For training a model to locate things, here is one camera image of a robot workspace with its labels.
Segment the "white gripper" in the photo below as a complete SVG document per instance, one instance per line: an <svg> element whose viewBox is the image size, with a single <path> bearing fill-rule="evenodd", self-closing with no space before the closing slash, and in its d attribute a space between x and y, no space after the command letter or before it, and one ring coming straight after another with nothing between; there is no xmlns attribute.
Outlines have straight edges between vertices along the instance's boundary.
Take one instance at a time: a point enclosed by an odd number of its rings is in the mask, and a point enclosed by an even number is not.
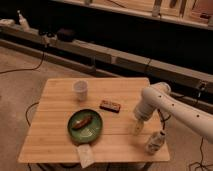
<svg viewBox="0 0 213 171"><path fill-rule="evenodd" d="M134 128L135 134L139 134L142 131L144 121L148 121L152 117L154 111L155 108L143 99L137 103L133 110L135 117L138 119Z"/></svg>

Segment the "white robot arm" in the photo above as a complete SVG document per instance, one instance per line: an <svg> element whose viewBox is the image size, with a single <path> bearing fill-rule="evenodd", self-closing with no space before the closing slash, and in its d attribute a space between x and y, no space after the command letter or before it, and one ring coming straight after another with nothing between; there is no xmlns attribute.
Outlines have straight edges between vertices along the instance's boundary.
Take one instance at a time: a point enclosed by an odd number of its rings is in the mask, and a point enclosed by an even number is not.
<svg viewBox="0 0 213 171"><path fill-rule="evenodd" d="M139 103L134 108L135 117L148 121L156 109L161 109L213 143L213 115L174 99L170 93L171 88L165 82L145 87Z"/></svg>

